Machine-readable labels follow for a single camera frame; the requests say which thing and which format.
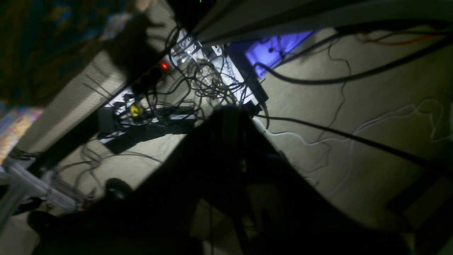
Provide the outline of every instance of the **floor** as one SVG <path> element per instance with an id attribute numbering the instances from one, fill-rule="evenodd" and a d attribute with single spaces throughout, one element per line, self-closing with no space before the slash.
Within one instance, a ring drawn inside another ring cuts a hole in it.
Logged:
<path id="1" fill-rule="evenodd" d="M 161 5 L 162 1 L 156 1 L 150 8 L 148 13 L 152 19 L 150 24 L 157 24 L 157 21 L 163 18 L 168 20 L 171 16 L 169 9 Z M 165 26 L 145 29 L 149 45 L 161 50 L 163 43 L 159 38 L 166 37 L 173 26 L 174 24 L 169 21 Z M 333 32 L 332 29 L 325 29 L 316 34 L 313 41 L 319 41 Z M 385 32 L 377 32 L 370 37 L 374 38 L 379 34 Z M 406 38 L 395 38 L 395 41 Z M 332 46 L 330 54 L 335 59 L 347 59 L 352 73 L 357 74 L 406 56 L 435 40 L 437 39 L 407 46 L 381 46 L 364 44 L 355 36 L 348 36 Z M 352 133 L 363 123 L 383 113 L 408 104 L 418 105 L 423 102 L 419 108 L 421 113 L 431 113 L 434 122 L 440 118 L 439 127 L 433 137 L 430 115 L 411 114 L 412 110 L 409 108 L 398 112 L 398 115 L 409 116 L 383 120 L 362 129 L 358 135 L 423 158 L 436 159 L 445 142 L 432 143 L 430 138 L 435 140 L 449 135 L 449 109 L 453 99 L 451 70 L 453 70 L 453 47 L 449 46 L 393 70 L 348 82 L 344 88 L 345 102 L 332 127 Z M 276 71 L 304 79 L 348 75 L 345 62 L 330 60 L 327 50 L 300 58 L 277 68 Z M 19 143 L 20 149 L 28 152 L 45 150 L 81 118 L 103 103 L 100 95 L 81 85 L 81 82 L 89 81 L 85 74 L 91 75 L 111 92 L 127 82 L 122 67 L 113 64 L 108 52 L 100 52 L 84 73 L 67 85 L 30 128 Z M 271 116 L 297 118 L 327 126 L 334 119 L 335 112 L 342 102 L 341 84 L 303 86 L 282 82 L 266 75 L 262 85 L 270 97 L 267 105 Z M 425 98 L 434 98 L 440 104 L 433 100 L 423 101 Z M 309 143 L 315 142 L 321 134 L 319 130 L 313 128 L 279 121 L 271 121 L 270 131 L 294 132 Z M 167 135 L 137 144 L 131 150 L 164 160 L 182 137 Z M 335 136 L 324 133 L 321 137 Z M 326 164 L 325 145 L 308 146 L 292 134 L 271 136 L 271 139 L 320 194 L 352 219 L 369 227 L 394 229 L 395 216 L 385 209 L 385 204 L 417 180 L 424 171 L 410 162 L 366 145 L 353 144 L 351 141 L 328 141 L 332 149 L 328 155 L 328 165 L 322 167 Z M 97 142 L 90 143 L 90 147 L 101 154 L 107 153 L 107 150 Z M 76 151 L 61 164 L 80 160 Z M 101 181 L 117 177 L 137 187 L 157 166 L 157 163 L 145 158 L 113 157 L 106 160 L 96 170 L 96 174 Z M 63 179 L 73 183 L 83 169 L 83 166 L 71 168 L 63 175 Z M 80 189 L 89 192 L 95 186 L 96 183 L 87 175 L 82 179 Z"/>

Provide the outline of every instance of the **red indicator light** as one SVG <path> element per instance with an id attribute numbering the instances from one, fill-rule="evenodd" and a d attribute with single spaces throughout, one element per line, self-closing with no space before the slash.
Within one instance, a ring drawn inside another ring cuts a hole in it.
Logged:
<path id="1" fill-rule="evenodd" d="M 169 68 L 169 66 L 166 63 L 160 64 L 160 67 L 162 68 L 162 70 L 167 70 Z"/>

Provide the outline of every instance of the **white cable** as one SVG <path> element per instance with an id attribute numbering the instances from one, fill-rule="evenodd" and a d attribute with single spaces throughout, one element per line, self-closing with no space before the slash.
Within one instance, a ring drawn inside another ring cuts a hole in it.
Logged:
<path id="1" fill-rule="evenodd" d="M 429 112 L 429 113 L 423 113 L 421 112 L 419 109 L 421 108 L 421 106 L 427 102 L 427 101 L 432 101 L 432 102 L 435 102 L 437 105 L 440 106 L 440 113 L 439 113 L 439 117 L 437 118 L 437 121 L 434 121 L 434 117 L 433 117 L 433 113 L 432 112 Z M 409 108 L 412 108 L 412 111 L 408 114 L 404 114 L 404 115 L 395 115 L 397 114 L 398 112 L 401 112 L 403 110 L 406 110 L 406 109 L 409 109 Z M 442 119 L 442 116 L 443 116 L 443 112 L 444 112 L 444 108 L 443 108 L 443 105 L 436 99 L 433 99 L 433 98 L 426 98 L 424 100 L 422 100 L 418 105 L 415 105 L 415 104 L 408 104 L 408 105 L 405 105 L 397 110 L 393 110 L 393 111 L 389 111 L 389 112 L 386 112 L 384 114 L 381 114 L 380 116 L 378 117 L 375 117 L 374 119 L 370 120 L 370 121 L 367 121 L 365 123 L 363 123 L 362 125 L 360 125 L 354 132 L 353 132 L 353 135 L 358 135 L 362 130 L 366 129 L 366 128 L 369 128 L 371 126 L 374 126 L 376 125 L 377 123 L 380 123 L 386 119 L 391 119 L 391 118 L 408 118 L 414 114 L 418 114 L 420 116 L 429 116 L 429 122 L 430 122 L 430 125 L 431 125 L 431 128 L 432 128 L 432 132 L 429 136 L 429 140 L 431 143 L 436 143 L 436 142 L 440 142 L 442 140 L 445 140 L 445 139 L 448 139 L 449 136 L 447 137 L 443 137 L 443 138 L 440 138 L 440 139 L 435 139 L 435 134 L 437 132 L 437 128 L 439 127 L 439 124 L 440 124 L 440 121 Z M 345 138 L 345 139 L 341 139 L 341 138 L 326 138 L 326 139 L 322 139 L 322 140 L 319 140 L 317 142 L 312 142 L 312 143 L 309 143 L 307 142 L 302 136 L 300 136 L 299 134 L 297 133 L 294 133 L 294 132 L 281 132 L 281 133 L 272 133 L 271 131 L 267 130 L 265 128 L 265 126 L 263 125 L 263 123 L 261 123 L 261 121 L 259 121 L 256 117 L 253 118 L 254 121 L 256 122 L 256 124 L 258 126 L 260 126 L 260 128 L 265 132 L 267 133 L 268 135 L 270 136 L 280 136 L 280 135 L 293 135 L 293 136 L 296 136 L 303 144 L 307 145 L 307 146 L 313 146 L 313 145 L 317 145 L 317 144 L 320 144 L 322 142 L 326 142 L 326 141 L 338 141 L 338 142 L 345 142 L 345 141 L 348 141 L 349 138 Z M 341 185 L 344 184 L 344 182 L 347 180 L 347 178 L 351 175 L 351 172 L 352 172 L 352 152 L 353 152 L 353 147 L 354 147 L 354 142 L 355 141 L 352 141 L 351 142 L 351 145 L 349 147 L 349 168 L 348 168 L 348 171 L 346 172 L 345 176 L 341 179 L 341 181 L 329 192 L 325 193 L 325 195 L 327 196 L 331 196 L 332 194 L 334 194 Z"/>
<path id="2" fill-rule="evenodd" d="M 190 54 L 190 53 L 188 53 L 188 52 L 182 52 L 182 53 L 183 53 L 184 55 L 187 55 L 187 56 L 191 57 L 196 63 L 198 63 L 197 59 L 196 59 L 192 54 Z"/>

